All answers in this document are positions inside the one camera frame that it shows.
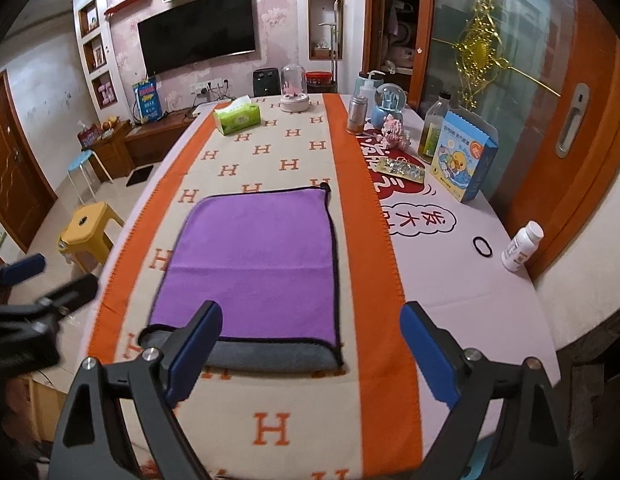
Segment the wooden tv cabinet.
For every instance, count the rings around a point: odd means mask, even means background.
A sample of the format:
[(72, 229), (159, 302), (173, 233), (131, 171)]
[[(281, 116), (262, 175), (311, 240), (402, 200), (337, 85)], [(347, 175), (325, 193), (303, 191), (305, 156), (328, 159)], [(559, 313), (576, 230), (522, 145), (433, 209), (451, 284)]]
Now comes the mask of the wooden tv cabinet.
[(120, 120), (111, 136), (97, 139), (88, 150), (94, 151), (113, 179), (124, 178), (138, 167), (161, 162), (192, 122), (188, 108), (142, 126)]

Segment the glass dome ornament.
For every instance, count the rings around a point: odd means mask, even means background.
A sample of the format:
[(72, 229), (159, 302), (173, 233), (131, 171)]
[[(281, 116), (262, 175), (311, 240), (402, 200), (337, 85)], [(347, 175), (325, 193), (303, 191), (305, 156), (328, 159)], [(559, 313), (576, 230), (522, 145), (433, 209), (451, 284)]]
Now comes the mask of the glass dome ornament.
[(310, 107), (306, 71), (298, 64), (281, 70), (281, 108), (286, 113), (302, 113)]

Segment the blister pill pack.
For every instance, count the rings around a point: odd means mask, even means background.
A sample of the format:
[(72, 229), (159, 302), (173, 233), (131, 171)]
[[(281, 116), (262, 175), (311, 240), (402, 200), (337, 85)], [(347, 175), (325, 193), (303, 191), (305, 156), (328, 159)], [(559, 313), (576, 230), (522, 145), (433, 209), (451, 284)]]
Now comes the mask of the blister pill pack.
[(381, 157), (376, 162), (375, 171), (413, 183), (423, 184), (425, 181), (425, 169), (404, 158)]

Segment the brown wooden door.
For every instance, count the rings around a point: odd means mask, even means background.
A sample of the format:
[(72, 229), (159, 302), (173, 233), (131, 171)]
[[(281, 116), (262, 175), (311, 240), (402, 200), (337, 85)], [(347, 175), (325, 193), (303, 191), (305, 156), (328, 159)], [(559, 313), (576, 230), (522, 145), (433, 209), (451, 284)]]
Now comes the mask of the brown wooden door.
[(20, 124), (4, 70), (0, 73), (0, 222), (24, 252), (56, 200)]

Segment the gold knot decoration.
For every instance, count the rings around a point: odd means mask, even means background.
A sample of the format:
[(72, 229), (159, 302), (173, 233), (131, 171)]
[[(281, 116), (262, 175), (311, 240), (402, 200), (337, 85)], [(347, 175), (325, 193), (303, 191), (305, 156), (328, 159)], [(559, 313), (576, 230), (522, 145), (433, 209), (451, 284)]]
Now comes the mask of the gold knot decoration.
[(459, 101), (462, 107), (476, 110), (478, 96), (493, 84), (502, 72), (519, 74), (559, 98), (560, 94), (556, 90), (523, 72), (503, 55), (503, 41), (493, 18), (495, 10), (493, 0), (475, 0), (472, 15), (458, 40), (432, 37), (437, 44), (445, 44), (454, 52), (455, 67), (461, 83)]

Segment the blue round stool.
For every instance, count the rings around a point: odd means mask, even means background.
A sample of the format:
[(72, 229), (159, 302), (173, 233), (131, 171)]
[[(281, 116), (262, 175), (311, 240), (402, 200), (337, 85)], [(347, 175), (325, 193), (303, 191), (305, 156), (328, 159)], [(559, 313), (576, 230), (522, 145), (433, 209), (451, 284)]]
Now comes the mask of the blue round stool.
[(88, 176), (88, 167), (92, 166), (91, 160), (94, 159), (97, 162), (97, 166), (99, 166), (102, 170), (102, 173), (105, 175), (106, 179), (109, 180), (110, 183), (114, 182), (114, 179), (110, 175), (109, 171), (106, 169), (104, 162), (102, 162), (101, 157), (98, 156), (93, 150), (87, 148), (82, 151), (68, 166), (67, 168), (67, 177), (68, 180), (78, 195), (78, 199), (80, 203), (84, 204), (84, 199), (82, 197), (82, 192), (79, 190), (78, 184), (75, 181), (74, 175), (76, 171), (79, 171), (83, 177), (84, 182), (86, 182), (86, 186), (90, 191), (94, 200), (96, 200), (96, 195), (94, 188), (92, 186), (92, 181)]

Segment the blue snow globe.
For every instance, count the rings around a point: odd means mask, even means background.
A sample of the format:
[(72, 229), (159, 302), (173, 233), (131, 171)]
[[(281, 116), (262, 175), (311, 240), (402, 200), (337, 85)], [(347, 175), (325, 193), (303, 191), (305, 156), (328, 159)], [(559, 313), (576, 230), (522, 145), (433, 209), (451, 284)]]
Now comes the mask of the blue snow globe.
[(398, 84), (382, 84), (375, 90), (371, 113), (372, 126), (380, 130), (388, 115), (403, 122), (402, 111), (406, 106), (406, 92)]

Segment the red basin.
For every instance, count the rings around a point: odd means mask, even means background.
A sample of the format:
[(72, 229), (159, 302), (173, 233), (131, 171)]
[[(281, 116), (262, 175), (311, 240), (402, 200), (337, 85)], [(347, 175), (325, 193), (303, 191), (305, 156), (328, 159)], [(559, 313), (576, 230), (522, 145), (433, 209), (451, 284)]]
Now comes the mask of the red basin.
[(306, 77), (309, 86), (327, 86), (333, 82), (332, 73), (324, 70), (312, 70), (306, 73)]

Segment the purple and grey towel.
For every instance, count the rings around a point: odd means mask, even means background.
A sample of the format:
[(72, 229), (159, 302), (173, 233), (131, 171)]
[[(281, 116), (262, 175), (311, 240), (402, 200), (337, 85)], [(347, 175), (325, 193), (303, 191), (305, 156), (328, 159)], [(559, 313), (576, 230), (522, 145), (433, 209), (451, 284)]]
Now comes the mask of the purple and grey towel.
[(173, 246), (139, 345), (161, 344), (211, 300), (223, 320), (209, 366), (255, 374), (342, 368), (330, 200), (330, 186), (321, 183), (197, 203)]

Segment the red wall shelf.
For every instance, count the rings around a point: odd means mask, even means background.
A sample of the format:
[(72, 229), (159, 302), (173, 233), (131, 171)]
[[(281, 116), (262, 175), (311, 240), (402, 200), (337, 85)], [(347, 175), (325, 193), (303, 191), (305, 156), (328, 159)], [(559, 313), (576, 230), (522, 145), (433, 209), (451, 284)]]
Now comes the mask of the red wall shelf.
[(142, 0), (120, 0), (113, 6), (110, 6), (109, 8), (107, 8), (106, 11), (104, 12), (104, 15), (106, 16), (106, 18), (109, 18), (110, 16), (113, 16), (114, 14), (120, 12), (121, 10), (124, 10), (128, 6), (132, 6), (132, 4), (135, 4), (139, 1), (142, 1)]

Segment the glass oil bottle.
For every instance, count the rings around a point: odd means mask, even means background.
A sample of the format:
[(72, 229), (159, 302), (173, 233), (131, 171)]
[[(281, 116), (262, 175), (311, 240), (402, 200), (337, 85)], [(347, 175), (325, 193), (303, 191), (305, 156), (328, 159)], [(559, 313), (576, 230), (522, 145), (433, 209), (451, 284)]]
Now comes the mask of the glass oil bottle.
[(434, 158), (438, 144), (444, 116), (450, 107), (451, 93), (440, 91), (437, 101), (429, 107), (424, 119), (424, 126), (418, 144), (417, 155), (426, 164), (430, 164)]

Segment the orange sliding glass door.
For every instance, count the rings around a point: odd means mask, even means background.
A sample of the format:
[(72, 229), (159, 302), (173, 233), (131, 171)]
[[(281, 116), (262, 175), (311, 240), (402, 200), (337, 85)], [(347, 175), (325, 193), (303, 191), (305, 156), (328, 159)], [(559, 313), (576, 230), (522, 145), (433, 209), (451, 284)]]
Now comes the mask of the orange sliding glass door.
[[(409, 102), (426, 110), (447, 90), (460, 104), (454, 52), (475, 0), (420, 0)], [(502, 72), (477, 115), (499, 133), (482, 192), (508, 232), (534, 220), (545, 236), (527, 269), (538, 278), (572, 244), (620, 168), (620, 39), (593, 0), (493, 0), (514, 66), (560, 97)]]

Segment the black floor mat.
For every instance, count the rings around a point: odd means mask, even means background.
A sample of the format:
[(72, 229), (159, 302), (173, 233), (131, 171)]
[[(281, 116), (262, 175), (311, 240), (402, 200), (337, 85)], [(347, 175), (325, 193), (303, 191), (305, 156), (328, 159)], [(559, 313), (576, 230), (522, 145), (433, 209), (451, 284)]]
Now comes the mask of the black floor mat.
[(132, 174), (130, 174), (130, 177), (128, 177), (128, 180), (126, 182), (126, 187), (130, 188), (130, 186), (146, 182), (148, 178), (150, 177), (150, 174), (152, 173), (153, 169), (154, 169), (153, 165), (147, 165), (144, 167), (136, 168), (135, 170), (132, 171)]

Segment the black wall television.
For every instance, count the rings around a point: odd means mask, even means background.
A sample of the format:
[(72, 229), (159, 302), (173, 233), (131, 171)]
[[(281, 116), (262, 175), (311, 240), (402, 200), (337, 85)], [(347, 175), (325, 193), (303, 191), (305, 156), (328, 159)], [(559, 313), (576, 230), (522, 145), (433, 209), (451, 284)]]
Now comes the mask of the black wall television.
[(252, 53), (252, 0), (196, 0), (139, 22), (147, 75), (222, 56)]

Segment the blue duck carton box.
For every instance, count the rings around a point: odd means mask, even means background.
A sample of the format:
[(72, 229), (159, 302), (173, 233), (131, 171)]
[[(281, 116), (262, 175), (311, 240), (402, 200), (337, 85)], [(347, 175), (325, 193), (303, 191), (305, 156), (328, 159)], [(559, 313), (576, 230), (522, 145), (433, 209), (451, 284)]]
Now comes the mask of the blue duck carton box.
[(499, 149), (498, 130), (463, 107), (448, 110), (430, 174), (460, 203), (474, 200)]

